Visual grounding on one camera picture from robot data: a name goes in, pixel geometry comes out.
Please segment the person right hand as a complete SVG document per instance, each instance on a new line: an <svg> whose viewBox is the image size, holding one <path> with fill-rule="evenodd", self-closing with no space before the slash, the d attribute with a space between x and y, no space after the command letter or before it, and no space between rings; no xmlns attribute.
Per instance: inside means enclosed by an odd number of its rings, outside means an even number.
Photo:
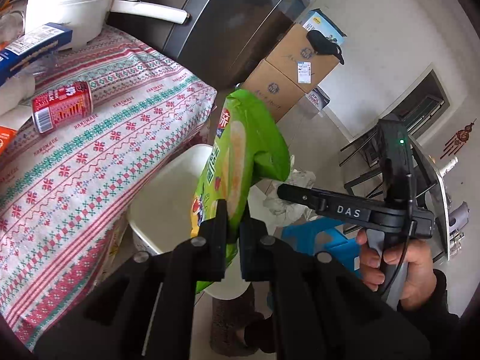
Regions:
<svg viewBox="0 0 480 360"><path fill-rule="evenodd" d="M403 251L402 245L388 249L381 258L376 250L367 245L367 234L360 230L356 236L360 245L360 274L362 281L374 292L385 282L385 275L380 270L381 262L397 265ZM408 273L400 296L403 308L413 310L424 304L436 288L437 278L434 274L431 249L425 241L413 240L408 243L404 256L408 263Z"/></svg>

